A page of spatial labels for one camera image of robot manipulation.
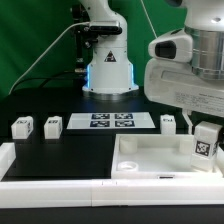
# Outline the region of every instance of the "green screen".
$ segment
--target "green screen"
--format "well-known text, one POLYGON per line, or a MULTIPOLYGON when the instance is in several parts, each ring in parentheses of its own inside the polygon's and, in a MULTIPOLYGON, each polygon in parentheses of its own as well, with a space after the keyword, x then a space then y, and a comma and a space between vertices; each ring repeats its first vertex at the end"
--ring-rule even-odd
MULTIPOLYGON (((183 27, 185 10, 172 8, 164 0, 144 2, 157 35, 183 27)), ((78 3, 77 0, 0 1, 0 99, 8 94, 13 83, 62 31, 73 23, 70 7, 78 3)), ((143 85, 145 66, 150 59, 148 44, 154 36, 140 0, 109 0, 109 4, 128 22, 128 57, 134 64, 135 82, 143 85)), ((74 68, 75 43, 68 33, 27 78, 50 77, 74 68)), ((20 88, 36 85, 36 82, 29 82, 20 88)))

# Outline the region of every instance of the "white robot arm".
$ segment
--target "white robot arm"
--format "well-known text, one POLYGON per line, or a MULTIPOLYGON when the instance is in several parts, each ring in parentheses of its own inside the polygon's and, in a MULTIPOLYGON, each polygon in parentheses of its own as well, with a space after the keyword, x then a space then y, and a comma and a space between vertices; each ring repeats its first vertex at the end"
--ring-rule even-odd
POLYGON ((127 22, 112 11, 108 0, 80 0, 90 17, 90 31, 98 33, 93 59, 88 66, 85 96, 118 100, 135 95, 133 65, 127 57, 127 22))
POLYGON ((224 0, 166 0, 187 8, 185 27, 149 44, 149 100, 224 117, 224 0))

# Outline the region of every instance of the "white plastic container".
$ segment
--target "white plastic container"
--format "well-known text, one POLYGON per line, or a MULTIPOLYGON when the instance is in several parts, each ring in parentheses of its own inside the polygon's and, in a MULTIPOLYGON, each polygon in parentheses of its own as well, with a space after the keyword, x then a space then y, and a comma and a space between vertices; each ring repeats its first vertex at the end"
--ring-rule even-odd
POLYGON ((193 135, 117 135, 112 179, 222 178, 217 165, 214 172, 191 167, 193 140, 193 135), (123 153, 120 142, 124 137, 135 138, 135 153, 123 153))

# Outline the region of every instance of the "blue light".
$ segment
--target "blue light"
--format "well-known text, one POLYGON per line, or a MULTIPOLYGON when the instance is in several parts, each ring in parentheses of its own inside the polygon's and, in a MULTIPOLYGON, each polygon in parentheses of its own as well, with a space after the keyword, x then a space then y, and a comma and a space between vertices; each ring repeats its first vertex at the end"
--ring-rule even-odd
POLYGON ((90 67, 89 65, 87 66, 87 88, 90 86, 90 67))
POLYGON ((134 86, 135 82, 134 82, 134 66, 133 65, 131 65, 131 78, 132 78, 132 85, 134 86))

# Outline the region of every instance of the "small white cube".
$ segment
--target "small white cube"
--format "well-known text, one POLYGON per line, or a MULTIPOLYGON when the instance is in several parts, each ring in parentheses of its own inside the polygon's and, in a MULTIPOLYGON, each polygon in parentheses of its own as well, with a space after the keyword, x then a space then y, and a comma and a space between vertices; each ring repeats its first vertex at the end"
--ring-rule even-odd
POLYGON ((45 139, 59 139, 62 132, 62 117, 49 117, 44 125, 45 139))
POLYGON ((171 115, 160 116, 160 130, 162 135, 175 135, 176 121, 174 116, 171 115))
POLYGON ((202 121, 195 128, 191 155, 193 168, 212 172, 216 163, 221 125, 202 121))
POLYGON ((27 139, 33 131, 33 118, 19 117, 11 129, 13 139, 27 139))

